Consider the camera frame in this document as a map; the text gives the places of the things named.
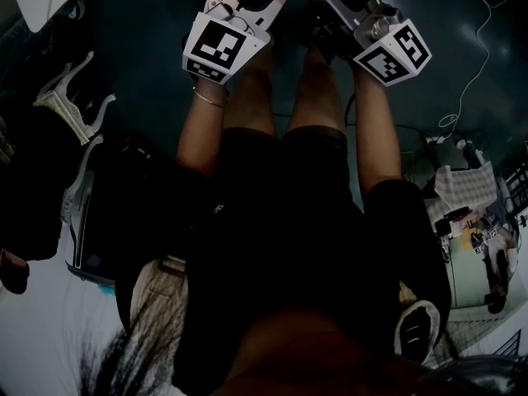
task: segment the dark floor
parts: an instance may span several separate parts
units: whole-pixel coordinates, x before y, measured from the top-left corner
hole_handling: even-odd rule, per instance
[[[193,85],[181,69],[182,37],[205,0],[85,1],[101,80],[118,96],[109,110],[108,124],[144,137],[167,155],[174,154]],[[480,0],[384,1],[412,18],[433,53],[418,78],[389,89],[394,121],[428,134],[445,133],[449,129],[439,130],[438,121],[458,111],[460,93],[485,57],[474,31],[486,18],[487,8]],[[528,117],[523,112],[528,106],[528,52],[516,26],[515,4],[521,3],[510,1],[493,11],[483,31],[491,58],[468,90],[457,126],[461,131],[487,131],[492,143],[487,155],[495,163],[528,133]],[[290,26],[303,5],[304,0],[290,0],[274,25],[274,110],[278,114],[290,113],[302,68],[304,49],[294,42]],[[352,92],[350,69],[340,62],[334,65],[346,104]],[[287,119],[277,118],[277,124],[279,130],[284,129]],[[353,132],[350,127],[352,167]],[[398,129],[398,134],[402,151],[412,152],[414,169],[429,175],[424,173],[427,163],[422,160],[419,134],[404,129]],[[457,163],[453,140],[442,144],[438,153],[443,163]]]

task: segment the leg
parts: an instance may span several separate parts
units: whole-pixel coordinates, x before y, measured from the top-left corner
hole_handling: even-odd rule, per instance
[[[289,130],[304,126],[327,126],[346,133],[345,112],[333,70],[315,44],[306,54]]]
[[[244,67],[242,78],[229,98],[224,128],[248,128],[276,136],[271,108],[271,46],[262,49]]]

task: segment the person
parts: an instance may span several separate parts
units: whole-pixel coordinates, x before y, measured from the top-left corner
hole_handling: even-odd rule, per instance
[[[80,393],[158,394],[171,358],[189,396],[415,394],[427,375],[395,347],[426,359],[450,287],[420,192],[402,179],[386,91],[352,68],[363,214],[332,68],[311,45],[278,139],[272,58],[270,46],[257,54],[229,98],[197,83],[176,156],[181,203],[164,208],[188,219],[175,254],[185,291],[173,309],[141,309],[103,362],[83,357]]]
[[[48,260],[57,252],[63,195],[81,153],[77,135],[51,109],[29,107],[20,115],[26,121],[24,134],[0,184],[0,281],[17,295],[26,292],[29,262]]]

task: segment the wall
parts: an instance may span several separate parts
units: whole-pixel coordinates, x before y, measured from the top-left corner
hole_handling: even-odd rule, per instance
[[[6,396],[76,394],[83,336],[103,347],[120,328],[115,297],[72,276],[61,254],[30,269],[26,293],[0,304],[0,388]]]
[[[528,355],[528,325],[521,329],[521,342],[519,344],[519,355]]]

